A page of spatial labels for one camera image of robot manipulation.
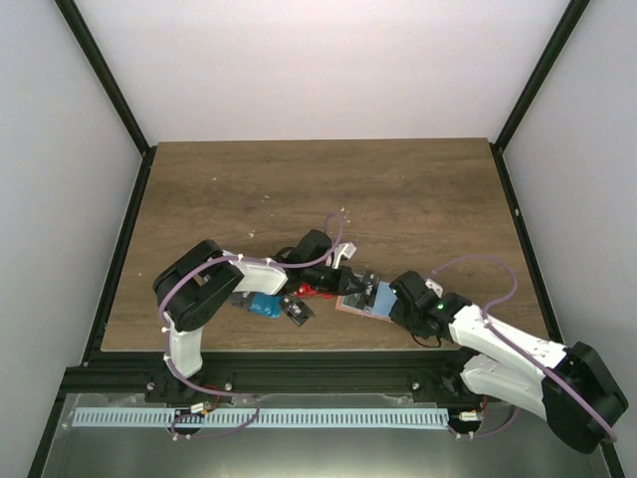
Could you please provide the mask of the pink leather card holder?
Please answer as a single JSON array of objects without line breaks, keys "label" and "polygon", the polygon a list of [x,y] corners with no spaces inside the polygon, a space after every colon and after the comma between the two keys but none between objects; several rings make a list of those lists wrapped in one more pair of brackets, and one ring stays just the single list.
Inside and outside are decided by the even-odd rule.
[{"label": "pink leather card holder", "polygon": [[370,293],[357,293],[339,296],[335,309],[340,312],[367,317],[383,322],[390,322],[390,312],[396,297],[387,282],[381,281]]}]

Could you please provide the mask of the black VIP card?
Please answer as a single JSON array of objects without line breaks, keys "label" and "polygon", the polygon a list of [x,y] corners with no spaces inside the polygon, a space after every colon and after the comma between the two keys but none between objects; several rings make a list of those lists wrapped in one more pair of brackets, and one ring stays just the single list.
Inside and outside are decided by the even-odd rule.
[{"label": "black VIP card", "polygon": [[356,303],[357,307],[361,310],[374,306],[379,285],[379,277],[376,273],[371,271],[367,271],[366,273],[368,274],[367,289],[364,293],[358,295]]},{"label": "black VIP card", "polygon": [[280,305],[282,312],[298,327],[302,327],[315,315],[314,311],[297,296],[283,297],[280,301]]}]

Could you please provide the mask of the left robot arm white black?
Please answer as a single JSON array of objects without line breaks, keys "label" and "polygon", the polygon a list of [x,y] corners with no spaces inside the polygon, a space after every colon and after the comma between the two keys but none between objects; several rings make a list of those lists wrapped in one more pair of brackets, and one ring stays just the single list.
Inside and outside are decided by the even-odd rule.
[{"label": "left robot arm white black", "polygon": [[167,335],[169,391],[183,402],[202,393],[203,328],[229,302],[262,315],[284,314],[300,327],[314,314],[305,297],[371,294],[374,279],[344,264],[354,253],[353,244],[316,229],[266,258],[233,254],[210,239],[197,244],[152,286]]}]

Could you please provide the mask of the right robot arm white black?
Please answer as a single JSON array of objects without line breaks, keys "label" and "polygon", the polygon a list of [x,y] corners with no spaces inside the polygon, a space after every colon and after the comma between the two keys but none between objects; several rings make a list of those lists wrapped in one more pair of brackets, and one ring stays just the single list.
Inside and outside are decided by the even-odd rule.
[{"label": "right robot arm white black", "polygon": [[616,440],[613,427],[629,403],[593,347],[534,337],[414,271],[389,289],[395,297],[392,322],[417,338],[444,340],[470,353],[442,376],[449,398],[463,401],[474,393],[506,401],[543,419],[581,453]]}]

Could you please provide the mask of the red VIP card pile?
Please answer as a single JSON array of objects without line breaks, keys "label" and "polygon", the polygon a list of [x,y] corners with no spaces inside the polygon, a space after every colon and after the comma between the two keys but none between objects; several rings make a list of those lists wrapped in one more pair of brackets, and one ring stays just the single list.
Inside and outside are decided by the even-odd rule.
[{"label": "red VIP card pile", "polygon": [[300,299],[309,299],[309,298],[315,298],[315,297],[320,297],[320,298],[324,298],[324,299],[334,298],[334,294],[329,293],[329,292],[325,292],[325,291],[317,290],[317,289],[311,287],[307,283],[301,284],[299,286],[299,288],[295,291],[295,294]]}]

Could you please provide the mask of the blue card pile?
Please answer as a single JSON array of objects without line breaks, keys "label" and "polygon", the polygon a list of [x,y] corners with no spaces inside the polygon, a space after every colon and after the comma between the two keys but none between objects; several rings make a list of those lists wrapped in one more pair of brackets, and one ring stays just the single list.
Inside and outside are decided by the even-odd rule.
[{"label": "blue card pile", "polygon": [[248,311],[271,319],[278,319],[282,312],[280,297],[256,293]]}]

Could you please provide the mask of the black card pile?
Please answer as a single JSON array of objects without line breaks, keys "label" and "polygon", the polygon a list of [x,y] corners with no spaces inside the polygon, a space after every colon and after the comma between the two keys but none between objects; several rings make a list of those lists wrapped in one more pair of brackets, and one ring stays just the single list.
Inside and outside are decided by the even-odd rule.
[{"label": "black card pile", "polygon": [[240,309],[244,309],[244,310],[249,310],[252,307],[254,296],[255,296],[254,293],[248,293],[248,292],[233,293],[230,296],[229,300],[232,306],[240,308]]}]

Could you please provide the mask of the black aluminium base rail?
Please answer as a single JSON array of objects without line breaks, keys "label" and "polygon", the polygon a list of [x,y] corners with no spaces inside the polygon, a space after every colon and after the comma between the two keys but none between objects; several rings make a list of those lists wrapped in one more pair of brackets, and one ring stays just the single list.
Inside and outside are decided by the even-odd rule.
[{"label": "black aluminium base rail", "polygon": [[[390,352],[207,353],[192,380],[222,391],[271,393],[389,393],[418,401],[477,402],[457,373],[465,353]],[[150,401],[182,403],[202,393],[173,377],[159,353],[96,353],[66,370],[63,392],[143,393]]]}]

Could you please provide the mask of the right black frame post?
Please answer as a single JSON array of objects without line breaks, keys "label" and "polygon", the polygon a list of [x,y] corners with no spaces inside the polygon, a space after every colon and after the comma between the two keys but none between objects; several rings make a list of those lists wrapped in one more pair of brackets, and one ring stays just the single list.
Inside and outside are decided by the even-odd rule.
[{"label": "right black frame post", "polygon": [[589,0],[571,0],[566,5],[513,109],[493,143],[497,151],[504,152],[507,149],[589,4]]}]

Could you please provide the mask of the black frame post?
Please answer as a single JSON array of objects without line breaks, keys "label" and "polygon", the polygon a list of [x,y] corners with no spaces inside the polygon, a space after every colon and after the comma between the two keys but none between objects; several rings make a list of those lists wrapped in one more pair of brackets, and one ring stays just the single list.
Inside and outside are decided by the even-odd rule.
[{"label": "black frame post", "polygon": [[55,4],[77,44],[84,53],[135,148],[142,157],[148,156],[151,151],[151,146],[134,117],[77,2],[73,0],[55,0]]},{"label": "black frame post", "polygon": [[589,4],[589,0],[571,0],[566,5],[513,109],[493,143],[497,151],[504,152],[507,149]]}]

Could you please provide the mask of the left black frame post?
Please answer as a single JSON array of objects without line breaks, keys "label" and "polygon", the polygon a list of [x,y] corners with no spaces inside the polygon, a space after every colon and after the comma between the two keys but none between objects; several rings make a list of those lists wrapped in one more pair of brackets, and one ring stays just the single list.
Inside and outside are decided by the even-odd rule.
[{"label": "left black frame post", "polygon": [[55,4],[77,44],[84,53],[135,148],[142,157],[148,156],[151,151],[151,146],[134,117],[77,2],[73,0],[55,0]]}]

